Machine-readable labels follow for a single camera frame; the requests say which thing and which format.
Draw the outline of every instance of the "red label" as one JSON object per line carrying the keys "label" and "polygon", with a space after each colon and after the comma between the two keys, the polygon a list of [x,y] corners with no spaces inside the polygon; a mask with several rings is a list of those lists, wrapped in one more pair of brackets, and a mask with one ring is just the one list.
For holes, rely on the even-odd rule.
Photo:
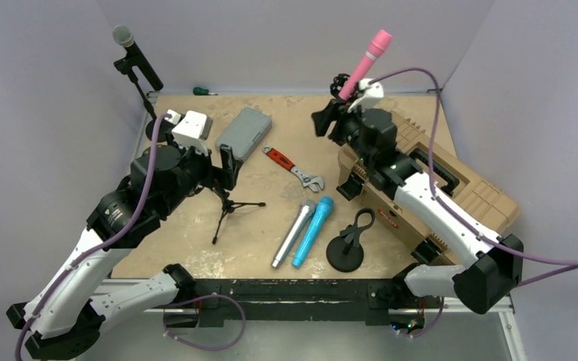
{"label": "red label", "polygon": [[391,218],[389,218],[389,216],[385,212],[382,211],[382,209],[379,209],[378,213],[380,213],[380,215],[383,216],[384,219],[386,219],[393,226],[393,228],[395,229],[400,228]]}

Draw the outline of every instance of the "tan case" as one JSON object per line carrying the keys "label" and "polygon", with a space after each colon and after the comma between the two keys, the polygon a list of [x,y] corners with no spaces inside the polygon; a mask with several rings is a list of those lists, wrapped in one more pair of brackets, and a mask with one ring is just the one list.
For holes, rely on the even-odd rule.
{"label": "tan case", "polygon": [[[416,148],[422,149],[428,154],[429,137],[424,131],[419,130],[410,120],[405,119],[398,113],[391,112],[392,119],[397,126],[396,142],[400,151],[409,154]],[[393,234],[400,239],[412,253],[422,242],[431,242],[440,252],[430,264],[454,265],[460,260],[450,250],[444,241],[439,239],[431,229],[412,212],[397,207],[392,199],[367,182],[364,167],[358,162],[358,156],[348,145],[340,147],[338,163],[340,165],[339,184],[347,181],[353,171],[361,177],[365,183],[360,195],[354,200],[360,202],[363,207],[372,208],[377,218],[387,226]],[[517,216],[519,206],[498,188],[490,184],[486,179],[460,162],[457,157],[451,155],[437,143],[433,147],[433,160],[456,176],[460,183],[453,192],[453,201],[460,205],[471,217],[478,220],[490,229],[502,233]],[[428,167],[421,161],[417,161],[424,171]],[[446,182],[436,174],[437,186],[441,187]]]}

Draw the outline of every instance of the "gray case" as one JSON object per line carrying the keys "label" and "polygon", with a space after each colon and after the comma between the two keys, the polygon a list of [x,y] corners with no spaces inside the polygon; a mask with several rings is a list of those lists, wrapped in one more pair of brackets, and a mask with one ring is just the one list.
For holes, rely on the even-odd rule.
{"label": "gray case", "polygon": [[233,156],[245,161],[263,141],[271,129],[271,118],[252,108],[244,108],[232,120],[223,134],[216,140],[216,148],[221,144],[231,146]]}

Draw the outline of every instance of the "black microphone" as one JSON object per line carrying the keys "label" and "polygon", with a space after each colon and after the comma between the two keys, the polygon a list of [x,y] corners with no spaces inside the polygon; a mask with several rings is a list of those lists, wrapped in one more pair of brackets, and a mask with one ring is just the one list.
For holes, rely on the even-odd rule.
{"label": "black microphone", "polygon": [[141,69],[141,72],[149,81],[151,87],[156,91],[161,90],[163,88],[163,82],[160,81],[147,58],[145,58],[141,49],[139,49],[138,45],[134,42],[134,34],[132,34],[132,31],[125,25],[119,25],[114,28],[112,35],[114,36],[114,41],[125,48],[127,52],[125,59],[130,60],[131,58],[132,64]]}

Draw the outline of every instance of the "wooden tabletop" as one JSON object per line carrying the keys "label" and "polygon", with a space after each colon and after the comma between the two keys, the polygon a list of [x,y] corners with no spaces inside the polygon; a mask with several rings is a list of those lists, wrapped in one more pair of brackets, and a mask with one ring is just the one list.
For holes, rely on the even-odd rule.
{"label": "wooden tabletop", "polygon": [[[262,144],[242,166],[231,199],[236,202],[266,202],[267,206],[245,207],[227,215],[218,234],[217,244],[211,244],[221,201],[212,192],[202,191],[185,199],[161,228],[143,240],[140,246],[119,263],[114,278],[150,278],[169,263],[180,263],[195,278],[391,278],[414,261],[407,250],[381,223],[362,233],[364,248],[362,266],[351,273],[333,269],[325,250],[329,241],[348,224],[353,223],[361,206],[347,201],[336,191],[339,167],[339,147],[327,138],[316,138],[311,112],[321,110],[329,96],[159,96],[157,114],[173,109],[179,113],[194,110],[209,115],[214,124],[208,145],[215,149],[216,138],[244,107],[251,107],[270,116],[273,126]],[[411,118],[430,131],[435,98],[433,96],[389,96],[377,108],[396,111]],[[455,153],[444,112],[436,142]],[[262,146],[272,145],[310,175],[319,175],[325,189],[313,193],[302,188],[293,174],[285,171],[262,152]],[[214,150],[212,160],[221,164]],[[318,235],[302,267],[291,265],[299,237],[292,252],[278,269],[271,267],[272,258],[300,203],[305,199],[318,201],[329,196],[333,211]]]}

